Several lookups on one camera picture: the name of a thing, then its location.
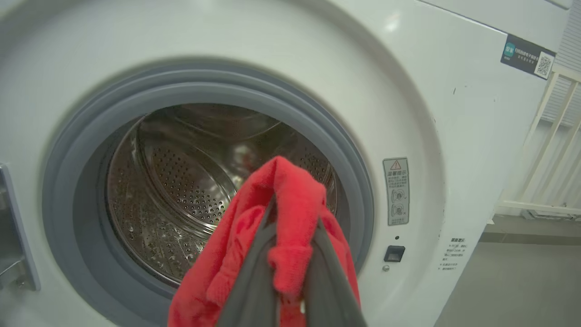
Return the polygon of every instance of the warning label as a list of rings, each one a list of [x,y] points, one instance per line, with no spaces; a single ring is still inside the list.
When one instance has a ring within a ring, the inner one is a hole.
[[[399,162],[396,160],[396,162],[393,163],[390,170],[399,170],[399,169],[401,169],[401,166],[399,165]]]
[[[388,225],[402,225],[410,220],[410,184],[407,158],[383,160],[388,188]]]

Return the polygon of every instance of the gray floor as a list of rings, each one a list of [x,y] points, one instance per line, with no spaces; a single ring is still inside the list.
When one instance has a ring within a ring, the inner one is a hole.
[[[581,326],[581,246],[479,243],[436,327]]]

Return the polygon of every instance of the front-loading washing machine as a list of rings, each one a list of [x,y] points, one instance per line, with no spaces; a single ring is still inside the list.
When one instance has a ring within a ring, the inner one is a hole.
[[[570,4],[2,6],[0,208],[25,262],[0,290],[5,326],[164,325],[241,183],[283,155],[327,186],[367,323],[427,327],[535,114],[552,61],[533,52],[554,57]]]

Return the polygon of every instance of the white railing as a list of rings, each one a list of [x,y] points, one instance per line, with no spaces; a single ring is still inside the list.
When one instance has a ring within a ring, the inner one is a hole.
[[[539,134],[536,133],[537,127],[559,78],[568,80],[571,84],[557,117],[548,132],[543,132],[545,139],[540,146],[538,154],[536,156],[533,154],[531,157],[530,152],[538,149],[532,146],[531,141],[533,138],[538,139],[539,137]],[[530,169],[522,179],[522,182],[519,181],[520,185],[517,186],[517,191],[510,197],[513,200],[509,200],[505,191],[498,203],[499,207],[581,215],[581,187],[579,187],[581,186],[581,176],[579,176],[581,151],[575,142],[579,141],[575,136],[581,127],[581,114],[575,119],[573,126],[568,127],[566,134],[558,140],[557,143],[559,144],[555,143],[557,131],[562,132],[562,129],[566,128],[562,125],[562,120],[568,112],[575,90],[581,88],[579,83],[581,83],[581,74],[562,66],[553,66],[553,71],[545,87],[543,98],[539,103],[537,114],[525,139],[521,153],[520,169],[528,167]],[[573,156],[575,156],[575,159],[571,163],[570,160]]]

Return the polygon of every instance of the red towel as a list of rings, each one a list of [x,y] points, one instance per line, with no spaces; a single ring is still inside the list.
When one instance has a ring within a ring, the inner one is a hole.
[[[216,324],[273,193],[278,208],[277,244],[268,252],[268,262],[275,269],[274,288],[284,299],[281,326],[305,326],[300,298],[319,217],[359,303],[349,245],[327,209],[325,187],[306,170],[276,157],[253,173],[230,203],[171,302],[169,327]]]

